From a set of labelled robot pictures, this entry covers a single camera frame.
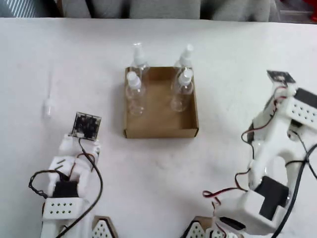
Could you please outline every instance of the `clear plastic bottle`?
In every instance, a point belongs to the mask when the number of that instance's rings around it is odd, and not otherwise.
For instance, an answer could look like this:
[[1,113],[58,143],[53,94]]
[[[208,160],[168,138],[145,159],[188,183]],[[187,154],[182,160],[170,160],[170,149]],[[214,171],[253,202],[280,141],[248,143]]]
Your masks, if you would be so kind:
[[178,77],[172,90],[172,100],[170,106],[176,112],[187,109],[194,85],[192,83],[193,71],[185,69]]
[[141,79],[142,79],[142,74],[146,73],[146,70],[149,67],[149,64],[147,62],[146,56],[142,48],[142,44],[140,42],[134,44],[134,55],[133,55],[132,67],[138,69],[139,71],[138,74]]
[[140,116],[145,111],[145,86],[133,71],[127,73],[128,84],[125,88],[125,96],[128,100],[129,113]]
[[183,53],[180,55],[179,60],[175,63],[174,67],[176,68],[191,68],[192,62],[191,62],[191,56],[192,52],[194,50],[194,47],[191,44],[188,44],[183,51]]
[[183,53],[180,55],[179,60],[175,63],[174,68],[177,73],[175,75],[175,78],[172,80],[171,90],[173,90],[174,85],[177,84],[180,74],[185,69],[192,68],[191,56],[193,50],[194,47],[191,44],[188,44]]

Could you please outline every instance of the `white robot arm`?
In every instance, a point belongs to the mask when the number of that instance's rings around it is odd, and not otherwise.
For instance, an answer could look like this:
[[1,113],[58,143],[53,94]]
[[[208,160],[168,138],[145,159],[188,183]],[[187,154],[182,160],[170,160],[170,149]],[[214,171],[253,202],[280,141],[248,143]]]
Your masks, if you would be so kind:
[[[117,237],[110,218],[93,217],[91,213],[103,190],[103,180],[96,166],[100,121],[100,117],[77,113],[73,130],[64,136],[49,169],[36,172],[30,179],[29,187],[46,199],[42,210],[42,238]],[[93,170],[101,184],[96,200],[90,204],[85,197]],[[47,193],[32,185],[36,175],[41,173],[49,174]]]
[[[274,83],[273,96],[246,132],[254,149],[248,172],[250,190],[239,198],[222,200],[214,216],[224,229],[236,234],[275,232],[276,237],[291,211],[289,207],[294,205],[298,176],[308,161],[301,136],[307,130],[317,130],[317,96],[297,88],[286,72],[268,74]],[[287,186],[265,174],[276,157],[283,158],[287,165]]]

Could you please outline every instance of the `small vial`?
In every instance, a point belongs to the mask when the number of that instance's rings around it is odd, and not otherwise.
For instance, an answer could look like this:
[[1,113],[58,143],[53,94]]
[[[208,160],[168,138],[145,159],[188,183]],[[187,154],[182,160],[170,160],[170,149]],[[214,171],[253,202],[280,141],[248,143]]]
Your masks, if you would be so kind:
[[128,84],[125,95],[128,100],[129,113],[134,116],[141,116],[145,111],[146,89],[140,77],[133,71],[127,73]]
[[178,77],[172,89],[172,100],[170,106],[176,112],[182,112],[187,109],[193,93],[194,85],[192,83],[193,71],[184,70]]

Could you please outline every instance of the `red object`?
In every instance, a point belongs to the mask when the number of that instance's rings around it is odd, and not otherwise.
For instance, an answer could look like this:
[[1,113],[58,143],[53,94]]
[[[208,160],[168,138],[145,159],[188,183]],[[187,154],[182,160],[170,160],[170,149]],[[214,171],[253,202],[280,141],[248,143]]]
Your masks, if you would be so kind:
[[310,5],[313,5],[314,7],[314,12],[312,14],[312,20],[317,22],[317,0],[304,0]]

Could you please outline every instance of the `cardboard base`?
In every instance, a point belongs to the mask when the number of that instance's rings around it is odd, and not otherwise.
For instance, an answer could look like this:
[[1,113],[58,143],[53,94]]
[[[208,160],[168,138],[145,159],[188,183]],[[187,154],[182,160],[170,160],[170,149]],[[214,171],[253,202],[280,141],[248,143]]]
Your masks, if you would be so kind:
[[125,107],[124,134],[127,138],[189,138],[198,132],[195,90],[187,110],[179,113],[170,107],[171,82],[177,70],[173,67],[150,67],[142,78],[145,84],[146,111],[136,117]]

